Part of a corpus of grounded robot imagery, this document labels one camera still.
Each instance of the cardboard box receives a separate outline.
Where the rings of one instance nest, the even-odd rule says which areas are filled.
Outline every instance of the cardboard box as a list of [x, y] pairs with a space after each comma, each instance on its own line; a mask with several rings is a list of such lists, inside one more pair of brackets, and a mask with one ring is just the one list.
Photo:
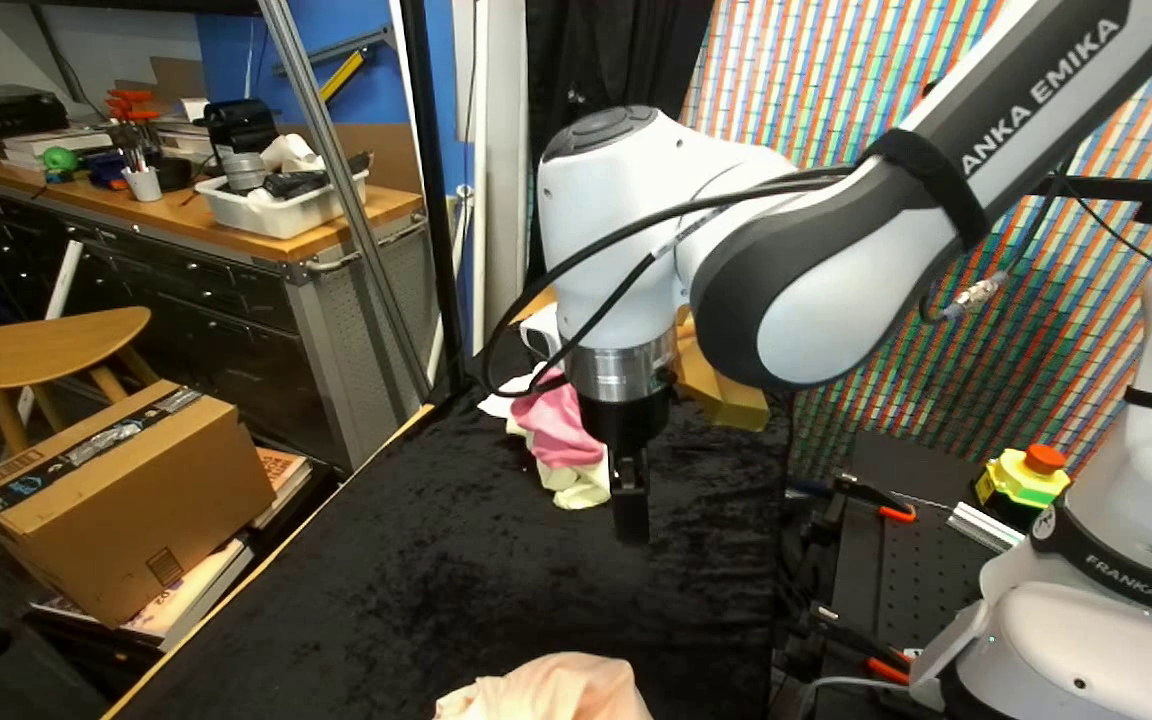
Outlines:
[[271, 504], [237, 407], [152, 384], [0, 465], [0, 545], [124, 623]]

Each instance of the patterned backdrop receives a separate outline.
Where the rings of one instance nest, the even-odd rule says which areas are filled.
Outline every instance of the patterned backdrop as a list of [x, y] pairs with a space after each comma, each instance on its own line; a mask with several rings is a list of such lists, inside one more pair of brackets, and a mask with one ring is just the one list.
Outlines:
[[[854, 166], [994, 26], [1001, 0], [715, 0], [686, 122], [751, 139], [802, 167]], [[1072, 160], [1077, 175], [1152, 175], [1152, 86]], [[1090, 199], [1152, 254], [1137, 204]], [[802, 398], [802, 474], [836, 469], [856, 433], [987, 460], [1030, 442], [1072, 465], [1114, 417], [1141, 348], [1137, 293], [1149, 259], [1117, 246], [1077, 199], [1023, 199], [962, 256], [938, 303], [987, 274], [1003, 293], [956, 325], [902, 320], [885, 351]]]

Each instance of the black table surface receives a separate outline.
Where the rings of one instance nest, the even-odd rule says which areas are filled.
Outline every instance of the black table surface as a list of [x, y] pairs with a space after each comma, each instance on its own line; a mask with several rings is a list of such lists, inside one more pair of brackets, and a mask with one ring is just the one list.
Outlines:
[[651, 540], [555, 511], [499, 422], [406, 433], [119, 706], [159, 715], [434, 715], [539, 651], [636, 667], [651, 715], [765, 715], [781, 442], [676, 404], [645, 458]]

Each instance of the wooden chair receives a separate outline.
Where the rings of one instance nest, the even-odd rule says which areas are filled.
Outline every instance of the wooden chair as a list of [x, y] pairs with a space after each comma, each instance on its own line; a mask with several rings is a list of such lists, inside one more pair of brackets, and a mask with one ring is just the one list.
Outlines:
[[109, 404], [124, 401], [124, 384], [113, 373], [113, 360], [124, 360], [127, 373], [152, 384], [152, 367], [133, 351], [133, 340], [148, 329], [148, 307], [109, 307], [89, 318], [61, 320], [25, 320], [0, 325], [0, 433], [9, 451], [25, 451], [29, 427], [18, 417], [13, 394], [34, 394], [51, 433], [65, 427], [65, 417], [48, 394], [55, 380], [92, 378]]

